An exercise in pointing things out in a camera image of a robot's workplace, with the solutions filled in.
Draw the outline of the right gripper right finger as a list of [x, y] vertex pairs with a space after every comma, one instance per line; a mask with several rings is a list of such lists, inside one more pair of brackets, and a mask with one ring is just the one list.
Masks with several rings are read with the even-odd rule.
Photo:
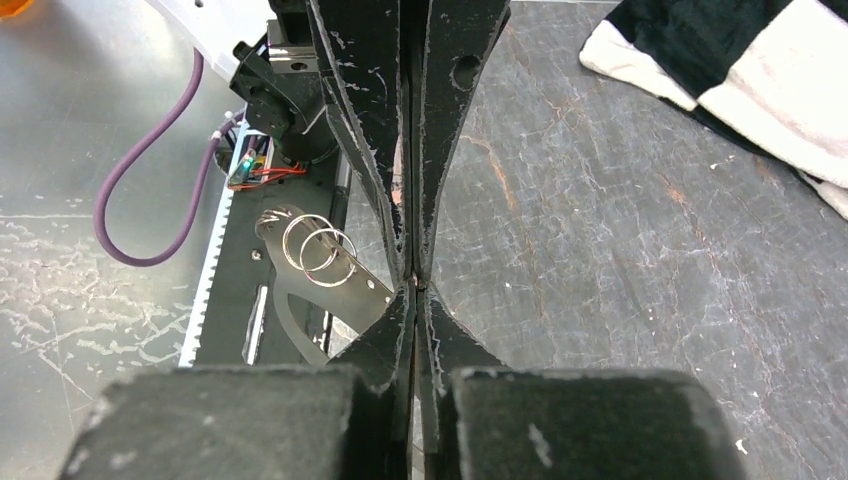
[[429, 479], [742, 479], [720, 406], [668, 369], [513, 369], [417, 295]]

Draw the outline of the metal key organizer plate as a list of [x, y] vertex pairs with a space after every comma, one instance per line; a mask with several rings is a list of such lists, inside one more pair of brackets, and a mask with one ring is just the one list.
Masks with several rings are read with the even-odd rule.
[[272, 298], [277, 317], [310, 365], [324, 365], [330, 356], [295, 318], [292, 297], [340, 319], [356, 335], [381, 317], [393, 297], [392, 289], [358, 260], [350, 238], [321, 215], [295, 207], [267, 209], [257, 219], [255, 232], [275, 269]]

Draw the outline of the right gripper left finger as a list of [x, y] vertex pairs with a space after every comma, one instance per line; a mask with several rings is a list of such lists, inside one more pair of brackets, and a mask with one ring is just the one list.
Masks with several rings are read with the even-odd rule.
[[408, 479], [397, 353], [401, 287], [381, 318], [321, 367], [148, 370], [110, 384], [61, 479]]

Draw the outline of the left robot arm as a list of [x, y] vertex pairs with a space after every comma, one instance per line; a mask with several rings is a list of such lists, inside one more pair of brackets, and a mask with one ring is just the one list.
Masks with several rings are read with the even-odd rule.
[[233, 91], [283, 109], [296, 81], [319, 90], [327, 124], [383, 222], [394, 274], [428, 283], [443, 184], [509, 3], [267, 1], [263, 9], [307, 49], [306, 67], [278, 70], [268, 54], [239, 43]]

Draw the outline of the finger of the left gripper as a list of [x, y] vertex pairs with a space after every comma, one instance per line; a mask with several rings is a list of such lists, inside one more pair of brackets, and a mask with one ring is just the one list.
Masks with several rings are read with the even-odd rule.
[[432, 275], [439, 201], [479, 77], [510, 16], [507, 1], [428, 1], [415, 79], [416, 275]]
[[393, 202], [401, 140], [400, 3], [309, 1], [328, 120], [382, 229], [391, 278], [407, 270], [403, 209]]

